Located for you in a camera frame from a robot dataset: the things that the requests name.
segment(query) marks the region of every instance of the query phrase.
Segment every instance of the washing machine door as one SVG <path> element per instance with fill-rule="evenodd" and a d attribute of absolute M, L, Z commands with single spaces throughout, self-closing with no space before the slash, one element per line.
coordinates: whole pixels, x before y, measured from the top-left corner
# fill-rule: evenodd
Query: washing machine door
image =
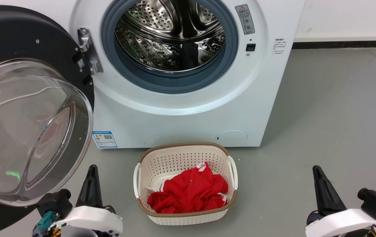
<path fill-rule="evenodd" d="M 0 6 L 0 203 L 30 206 L 82 161 L 92 133 L 90 66 L 38 12 Z"/>

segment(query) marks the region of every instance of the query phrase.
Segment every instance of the door hinge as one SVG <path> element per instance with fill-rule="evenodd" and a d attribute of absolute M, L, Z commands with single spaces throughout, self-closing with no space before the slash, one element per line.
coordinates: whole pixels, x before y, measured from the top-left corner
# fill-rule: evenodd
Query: door hinge
<path fill-rule="evenodd" d="M 101 65 L 99 55 L 97 54 L 96 47 L 94 46 L 90 29 L 78 28 L 78 40 L 79 50 L 88 58 L 90 62 L 90 74 L 94 75 L 98 72 L 103 72 L 103 67 Z"/>

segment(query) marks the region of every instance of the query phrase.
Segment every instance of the gray rubber seal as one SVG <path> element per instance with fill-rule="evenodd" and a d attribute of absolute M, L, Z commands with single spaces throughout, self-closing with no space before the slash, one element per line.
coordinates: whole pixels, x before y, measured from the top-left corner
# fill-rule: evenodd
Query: gray rubber seal
<path fill-rule="evenodd" d="M 101 40 L 112 65 L 129 81 L 160 93 L 187 93 L 204 88 L 219 79 L 232 65 L 238 50 L 238 30 L 229 9 L 220 0 L 196 0 L 216 16 L 223 27 L 226 42 L 220 53 L 205 66 L 183 73 L 165 73 L 147 69 L 133 60 L 115 37 L 120 17 L 138 0 L 116 0 L 105 13 Z"/>

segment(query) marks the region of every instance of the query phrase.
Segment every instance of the black baseboard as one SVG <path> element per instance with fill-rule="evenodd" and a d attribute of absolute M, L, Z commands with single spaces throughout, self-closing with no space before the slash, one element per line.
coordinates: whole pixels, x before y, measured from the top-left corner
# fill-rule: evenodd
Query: black baseboard
<path fill-rule="evenodd" d="M 328 41 L 328 42 L 294 42 L 292 49 L 319 48 L 376 48 L 376 40 L 372 41 Z"/>

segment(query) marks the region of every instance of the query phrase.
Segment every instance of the red clothing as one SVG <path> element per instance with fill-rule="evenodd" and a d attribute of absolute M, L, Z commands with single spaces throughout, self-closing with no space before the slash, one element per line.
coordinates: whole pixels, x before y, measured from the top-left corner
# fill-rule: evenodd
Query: red clothing
<path fill-rule="evenodd" d="M 204 171 L 195 167 L 166 180 L 163 192 L 153 192 L 148 204 L 157 213 L 190 213 L 223 207 L 226 201 L 218 193 L 228 192 L 227 183 L 205 164 Z"/>

